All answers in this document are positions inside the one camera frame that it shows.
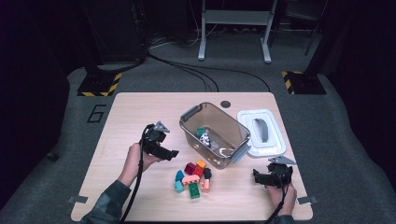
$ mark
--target red block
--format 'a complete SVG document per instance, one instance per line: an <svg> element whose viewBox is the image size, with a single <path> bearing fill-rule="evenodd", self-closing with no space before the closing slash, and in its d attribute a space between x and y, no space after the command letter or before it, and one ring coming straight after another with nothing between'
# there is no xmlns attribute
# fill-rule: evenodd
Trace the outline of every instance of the red block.
<svg viewBox="0 0 396 224"><path fill-rule="evenodd" d="M197 167L195 167L195 170L194 170L194 172L192 172L192 174L198 175L201 178L202 175L204 174L204 170L201 167L197 166Z"/></svg>
<svg viewBox="0 0 396 224"><path fill-rule="evenodd" d="M192 175L192 173L193 173L194 170L195 170L195 167L196 167L196 165L195 165L194 163L189 162L189 163L186 165L186 168L184 168L184 172L186 172L186 174L188 174L188 175Z"/></svg>

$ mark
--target clear plastic container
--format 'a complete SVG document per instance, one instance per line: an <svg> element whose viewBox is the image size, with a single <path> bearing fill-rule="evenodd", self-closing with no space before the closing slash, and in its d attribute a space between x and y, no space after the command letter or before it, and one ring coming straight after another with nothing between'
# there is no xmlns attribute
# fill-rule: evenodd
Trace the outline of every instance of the clear plastic container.
<svg viewBox="0 0 396 224"><path fill-rule="evenodd" d="M239 161L250 149L250 131L211 103L201 103L180 117L187 142L214 167L224 169ZM210 145L200 141L198 129L205 129Z"/></svg>

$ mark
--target yellow and black hazard tape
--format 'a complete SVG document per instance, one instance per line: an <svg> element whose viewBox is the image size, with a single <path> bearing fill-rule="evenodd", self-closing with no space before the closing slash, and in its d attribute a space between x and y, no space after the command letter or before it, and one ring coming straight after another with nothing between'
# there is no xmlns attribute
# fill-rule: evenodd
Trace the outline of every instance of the yellow and black hazard tape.
<svg viewBox="0 0 396 224"><path fill-rule="evenodd" d="M303 72L291 72L291 71L282 71L282 77L286 84L286 89L288 89L289 94L294 94L294 89L291 86L291 82L289 79L289 74L303 74Z"/></svg>
<svg viewBox="0 0 396 224"><path fill-rule="evenodd" d="M78 92L78 96L111 96L114 91L116 90L120 79L121 79L122 74L119 73L116 76L114 76L114 80L111 84L111 86L109 86L108 90L104 90L104 91L79 91Z"/></svg>

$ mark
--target teal block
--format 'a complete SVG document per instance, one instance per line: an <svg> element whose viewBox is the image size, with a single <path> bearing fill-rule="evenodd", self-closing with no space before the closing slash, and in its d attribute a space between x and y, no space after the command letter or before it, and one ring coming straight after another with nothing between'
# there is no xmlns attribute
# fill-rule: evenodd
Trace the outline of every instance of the teal block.
<svg viewBox="0 0 396 224"><path fill-rule="evenodd" d="M183 185L181 184L180 180L175 182L175 190L177 193L183 192L184 189L183 189Z"/></svg>
<svg viewBox="0 0 396 224"><path fill-rule="evenodd" d="M184 174L181 170L178 170L176 173L175 181L182 180L184 178Z"/></svg>
<svg viewBox="0 0 396 224"><path fill-rule="evenodd" d="M205 133L205 128L197 128L197 135L201 137Z"/></svg>

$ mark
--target black cable on floor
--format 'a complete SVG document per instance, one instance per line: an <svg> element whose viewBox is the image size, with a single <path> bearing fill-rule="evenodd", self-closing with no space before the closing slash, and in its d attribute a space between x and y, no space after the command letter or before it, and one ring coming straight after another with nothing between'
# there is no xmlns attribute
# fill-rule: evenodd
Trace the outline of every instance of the black cable on floor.
<svg viewBox="0 0 396 224"><path fill-rule="evenodd" d="M260 77L258 77L256 75L250 74L248 72L239 71L239 70L233 70L233 69L226 69L226 68L206 67L206 66L198 66L198 65L186 64L186 63L171 62L171 61L167 61L167 60L164 60L164 59L160 59L160 58L150 54L149 52L148 52L148 56L150 58L152 58L152 59L159 60L159 61L161 61L163 63L171 63L171 64L180 65L180 66L186 66L186 67L196 67L196 68L212 69L212 70L218 70L218 71L235 72L235 73L241 73L241 74L245 74L245 75L248 75L248 76L252 76L252 77L257 78L259 81L261 81L266 86L268 92L271 92L271 88L269 87L269 85L268 85L268 83L266 81L264 81L262 78L260 78ZM208 78L210 78L215 83L215 85L217 86L218 91L219 91L219 87L216 84L216 82L211 77L208 77Z"/></svg>
<svg viewBox="0 0 396 224"><path fill-rule="evenodd" d="M178 68L178 69L181 69L181 70L183 70L183 71L185 71L185 72L188 72L188 73L190 73L190 74L192 74L192 75L194 75L194 76L200 78L200 79L205 83L205 85L206 85L207 87L209 87L209 89L212 91L212 89L210 88L209 85L207 85L207 83L204 81L204 79L201 78L201 77L199 77L198 75L194 74L193 72L198 73L198 74L200 74L200 75L202 75L202 76L204 76L204 77L207 77L207 78L209 78L209 79L215 84L217 91L219 91L219 86L218 86L218 84L216 83L216 81L213 80L213 78L211 78L210 76L208 76L208 75L206 75L206 74L204 74L204 73L202 73L202 72L200 72L200 71L197 71L197 70L195 70L195 69L192 69L192 68L186 66L185 64L175 63L175 62L171 62L171 61L167 61L167 60L158 58L157 56L154 56L154 55L150 54L149 52L148 52L148 56L149 56L150 58L154 59L154 60L157 60L157 61L160 61L160 62L162 62L162 63L166 63L166 64L169 64L169 65L172 65L172 66L174 66L174 67L176 67L176 68Z"/></svg>
<svg viewBox="0 0 396 224"><path fill-rule="evenodd" d="M133 68L136 68L137 66L139 66L140 64L143 63L144 60L139 60L134 62L134 64L131 65L127 65L125 67L121 67L121 68L116 68L116 69L102 69L102 68L98 68L99 70L101 70L104 74L119 74L119 73L123 73L126 72L128 70L131 70Z"/></svg>

